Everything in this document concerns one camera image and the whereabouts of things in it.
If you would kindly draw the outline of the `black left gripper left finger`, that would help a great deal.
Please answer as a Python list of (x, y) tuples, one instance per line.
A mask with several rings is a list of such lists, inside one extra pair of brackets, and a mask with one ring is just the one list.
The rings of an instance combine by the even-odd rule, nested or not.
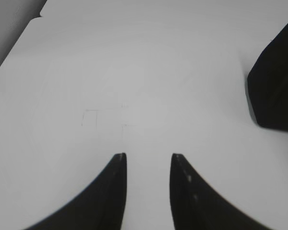
[(118, 153), (79, 195), (29, 229), (119, 230), (126, 195), (127, 157)]

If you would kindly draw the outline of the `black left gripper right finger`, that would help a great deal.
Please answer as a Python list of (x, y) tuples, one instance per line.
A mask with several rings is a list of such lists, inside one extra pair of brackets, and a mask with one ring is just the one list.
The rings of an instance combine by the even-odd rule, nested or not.
[(265, 230), (217, 193), (182, 154), (170, 167), (170, 206), (177, 230)]

